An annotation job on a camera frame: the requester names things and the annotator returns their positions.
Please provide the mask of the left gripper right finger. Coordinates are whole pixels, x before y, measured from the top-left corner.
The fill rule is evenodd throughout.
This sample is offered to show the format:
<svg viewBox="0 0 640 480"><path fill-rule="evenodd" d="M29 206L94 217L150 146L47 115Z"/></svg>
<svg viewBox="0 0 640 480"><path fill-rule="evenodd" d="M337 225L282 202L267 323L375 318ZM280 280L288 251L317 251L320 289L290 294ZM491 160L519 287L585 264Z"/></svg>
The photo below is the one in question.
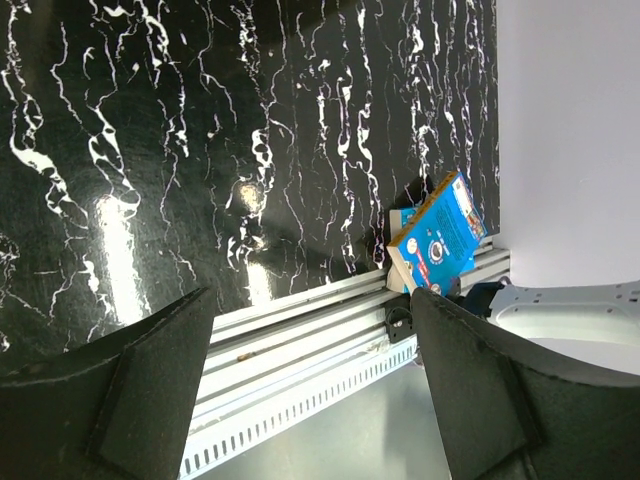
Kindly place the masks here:
<svg viewBox="0 0 640 480"><path fill-rule="evenodd" d="M426 289L411 312L452 478L638 478L638 376L546 349Z"/></svg>

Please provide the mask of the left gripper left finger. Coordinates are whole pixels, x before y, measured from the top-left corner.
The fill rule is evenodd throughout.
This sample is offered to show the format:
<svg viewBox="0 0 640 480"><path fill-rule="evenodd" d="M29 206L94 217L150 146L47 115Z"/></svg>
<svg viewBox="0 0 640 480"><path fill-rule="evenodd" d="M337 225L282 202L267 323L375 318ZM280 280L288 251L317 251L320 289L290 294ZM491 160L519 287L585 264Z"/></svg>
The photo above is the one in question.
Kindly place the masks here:
<svg viewBox="0 0 640 480"><path fill-rule="evenodd" d="M215 305L196 289L3 376L2 478L178 478Z"/></svg>

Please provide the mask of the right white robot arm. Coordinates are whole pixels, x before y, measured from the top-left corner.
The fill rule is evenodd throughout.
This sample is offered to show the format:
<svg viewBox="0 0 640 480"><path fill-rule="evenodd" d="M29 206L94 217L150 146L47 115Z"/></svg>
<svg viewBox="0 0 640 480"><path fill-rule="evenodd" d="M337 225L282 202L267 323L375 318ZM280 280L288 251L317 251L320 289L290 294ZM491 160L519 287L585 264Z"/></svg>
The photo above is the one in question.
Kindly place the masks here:
<svg viewBox="0 0 640 480"><path fill-rule="evenodd" d="M460 288L459 306L527 339L639 345L639 283L533 288L506 277Z"/></svg>

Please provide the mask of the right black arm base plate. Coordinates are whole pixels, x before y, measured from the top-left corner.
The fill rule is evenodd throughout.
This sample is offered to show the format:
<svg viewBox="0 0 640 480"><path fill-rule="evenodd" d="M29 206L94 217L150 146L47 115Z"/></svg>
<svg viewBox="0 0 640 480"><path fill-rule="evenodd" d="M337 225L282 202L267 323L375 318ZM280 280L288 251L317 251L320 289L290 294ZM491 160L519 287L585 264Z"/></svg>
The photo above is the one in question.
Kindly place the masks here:
<svg viewBox="0 0 640 480"><path fill-rule="evenodd" d="M385 329L391 344L399 343L415 334L411 311L396 306L386 310Z"/></svg>

